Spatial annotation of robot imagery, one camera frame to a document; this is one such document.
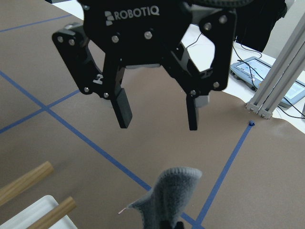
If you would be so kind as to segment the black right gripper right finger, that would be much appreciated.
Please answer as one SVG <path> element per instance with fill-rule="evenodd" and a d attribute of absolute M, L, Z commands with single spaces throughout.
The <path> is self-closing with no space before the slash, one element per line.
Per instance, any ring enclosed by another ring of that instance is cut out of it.
<path fill-rule="evenodd" d="M 175 229 L 184 229 L 184 224 L 181 221 L 178 221 L 176 223 Z"/>

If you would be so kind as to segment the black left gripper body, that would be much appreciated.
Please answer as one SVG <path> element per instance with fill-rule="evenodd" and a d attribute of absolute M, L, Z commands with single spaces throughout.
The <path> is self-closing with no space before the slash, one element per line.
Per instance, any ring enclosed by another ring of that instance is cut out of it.
<path fill-rule="evenodd" d="M 246 0 L 82 0 L 83 24 L 58 30 L 52 40 L 83 94 L 114 100 L 124 70 L 163 66 L 191 98 L 227 87 L 236 8 Z M 215 46 L 200 71 L 182 38 L 191 24 Z"/>

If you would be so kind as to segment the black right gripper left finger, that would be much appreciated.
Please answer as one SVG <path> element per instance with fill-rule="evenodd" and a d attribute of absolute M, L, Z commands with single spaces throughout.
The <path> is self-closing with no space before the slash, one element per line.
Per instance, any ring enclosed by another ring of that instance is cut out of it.
<path fill-rule="evenodd" d="M 170 222 L 161 221 L 160 222 L 160 229 L 172 229 Z"/>

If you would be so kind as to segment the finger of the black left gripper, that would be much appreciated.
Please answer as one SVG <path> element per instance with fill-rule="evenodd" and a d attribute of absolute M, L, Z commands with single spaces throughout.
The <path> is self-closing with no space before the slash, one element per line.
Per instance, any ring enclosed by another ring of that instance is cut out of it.
<path fill-rule="evenodd" d="M 132 120 L 132 111 L 124 88 L 115 89 L 111 104 L 120 128 L 128 128 Z"/>
<path fill-rule="evenodd" d="M 186 107 L 188 115 L 188 124 L 191 131 L 198 129 L 199 111 L 198 109 L 208 105 L 210 100 L 209 95 L 201 95 L 194 98 L 191 95 L 186 97 Z"/>

